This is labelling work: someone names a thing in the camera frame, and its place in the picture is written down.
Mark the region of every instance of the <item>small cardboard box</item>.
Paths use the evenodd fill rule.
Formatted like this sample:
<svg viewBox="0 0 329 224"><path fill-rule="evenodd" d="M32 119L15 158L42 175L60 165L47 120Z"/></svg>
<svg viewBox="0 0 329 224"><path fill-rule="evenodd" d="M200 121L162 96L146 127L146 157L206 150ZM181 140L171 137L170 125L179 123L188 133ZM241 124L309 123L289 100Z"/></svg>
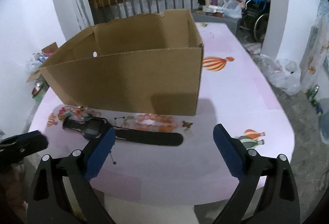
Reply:
<svg viewBox="0 0 329 224"><path fill-rule="evenodd" d="M58 46L57 46L57 43L55 42L55 43L52 43L51 45L41 49L41 51L44 53L54 53L57 49L58 49ZM27 79L27 82L39 79L40 75L41 75L40 71L31 73L29 78Z"/></svg>
<svg viewBox="0 0 329 224"><path fill-rule="evenodd" d="M202 58L191 12L175 9L88 27L40 71L65 104L195 115Z"/></svg>

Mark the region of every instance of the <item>pink tablecloth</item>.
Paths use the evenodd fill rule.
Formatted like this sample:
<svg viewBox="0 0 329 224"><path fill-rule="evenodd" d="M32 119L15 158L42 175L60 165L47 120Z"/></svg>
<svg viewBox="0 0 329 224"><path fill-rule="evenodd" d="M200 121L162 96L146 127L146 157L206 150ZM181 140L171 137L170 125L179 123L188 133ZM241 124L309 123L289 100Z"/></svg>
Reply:
<svg viewBox="0 0 329 224"><path fill-rule="evenodd" d="M292 127L270 86L241 44L225 24L197 24L205 46L205 57L232 57L220 71L203 69L197 114L175 116L179 123L193 123L189 137L179 147L160 147L117 141L99 176L91 185L113 197L147 204L196 205L228 199L238 180L233 178L212 138L213 127L224 125L232 137L246 130L265 132L265 144L256 150L263 156L284 153L291 160L294 149ZM35 115L30 130L40 130L49 139L48 149L40 156L53 158L82 149L87 141L60 124L47 127L51 112L57 115L61 101L49 89ZM101 111L114 124L115 117L134 113ZM264 185L265 179L259 182Z"/></svg>

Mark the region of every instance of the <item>wheelchair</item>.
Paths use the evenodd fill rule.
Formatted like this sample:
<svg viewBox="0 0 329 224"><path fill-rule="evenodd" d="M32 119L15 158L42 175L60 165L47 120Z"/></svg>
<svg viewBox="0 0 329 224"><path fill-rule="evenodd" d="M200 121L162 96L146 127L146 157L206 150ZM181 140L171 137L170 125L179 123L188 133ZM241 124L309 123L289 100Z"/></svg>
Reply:
<svg viewBox="0 0 329 224"><path fill-rule="evenodd" d="M247 30L255 42L263 42L269 22L270 2L261 1L256 4L253 0L246 2L242 11L240 29Z"/></svg>

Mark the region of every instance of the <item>wheelchair wheel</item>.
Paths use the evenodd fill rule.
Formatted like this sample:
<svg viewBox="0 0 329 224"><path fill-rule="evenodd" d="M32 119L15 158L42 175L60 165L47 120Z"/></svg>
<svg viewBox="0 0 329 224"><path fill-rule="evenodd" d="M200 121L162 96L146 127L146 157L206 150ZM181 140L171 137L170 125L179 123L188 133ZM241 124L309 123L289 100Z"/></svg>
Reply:
<svg viewBox="0 0 329 224"><path fill-rule="evenodd" d="M262 14L258 17L253 28L253 38L256 42L263 42L269 22L269 13Z"/></svg>

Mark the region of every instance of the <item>white plastic bag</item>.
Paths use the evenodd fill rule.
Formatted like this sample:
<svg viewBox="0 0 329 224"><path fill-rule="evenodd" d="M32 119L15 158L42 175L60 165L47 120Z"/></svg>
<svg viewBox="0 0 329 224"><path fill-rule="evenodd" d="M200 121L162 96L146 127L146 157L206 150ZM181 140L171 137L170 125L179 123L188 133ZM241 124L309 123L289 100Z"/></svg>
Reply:
<svg viewBox="0 0 329 224"><path fill-rule="evenodd" d="M275 87L292 96L300 91L301 71L298 64L287 59L275 62L261 54L258 66L266 79Z"/></svg>

